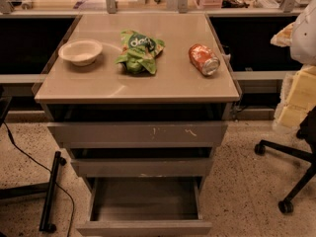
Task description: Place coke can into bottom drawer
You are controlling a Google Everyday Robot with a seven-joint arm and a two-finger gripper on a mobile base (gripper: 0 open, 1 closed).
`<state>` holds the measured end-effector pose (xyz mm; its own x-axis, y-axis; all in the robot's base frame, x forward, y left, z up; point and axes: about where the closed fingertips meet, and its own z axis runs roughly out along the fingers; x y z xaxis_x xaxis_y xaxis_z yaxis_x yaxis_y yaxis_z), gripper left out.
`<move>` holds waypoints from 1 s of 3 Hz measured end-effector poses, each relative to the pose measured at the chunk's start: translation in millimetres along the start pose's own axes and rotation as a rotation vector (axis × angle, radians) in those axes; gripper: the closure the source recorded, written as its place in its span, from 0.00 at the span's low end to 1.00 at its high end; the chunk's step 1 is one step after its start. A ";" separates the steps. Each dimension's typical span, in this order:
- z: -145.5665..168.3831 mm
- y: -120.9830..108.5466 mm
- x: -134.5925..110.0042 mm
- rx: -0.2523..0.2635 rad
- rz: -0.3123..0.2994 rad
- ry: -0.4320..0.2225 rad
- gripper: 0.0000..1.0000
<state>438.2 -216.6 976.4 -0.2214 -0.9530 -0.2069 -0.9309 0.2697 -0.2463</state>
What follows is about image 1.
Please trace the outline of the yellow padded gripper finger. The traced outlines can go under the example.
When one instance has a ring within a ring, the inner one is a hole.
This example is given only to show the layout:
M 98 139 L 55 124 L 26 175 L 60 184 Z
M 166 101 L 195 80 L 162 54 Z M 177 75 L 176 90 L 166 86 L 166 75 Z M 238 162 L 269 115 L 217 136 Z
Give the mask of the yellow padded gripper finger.
M 292 132 L 316 106 L 316 67 L 303 65 L 297 72 L 287 73 L 279 97 L 273 128 L 278 132 Z

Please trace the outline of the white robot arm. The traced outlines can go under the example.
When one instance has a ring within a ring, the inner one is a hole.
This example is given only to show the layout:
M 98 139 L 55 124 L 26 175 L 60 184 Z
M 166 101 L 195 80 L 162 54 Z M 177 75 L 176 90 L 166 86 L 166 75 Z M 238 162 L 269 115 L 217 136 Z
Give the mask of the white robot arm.
M 288 46 L 290 57 L 302 64 L 293 75 L 285 75 L 274 115 L 274 129 L 290 132 L 316 107 L 316 0 L 274 35 L 271 44 Z

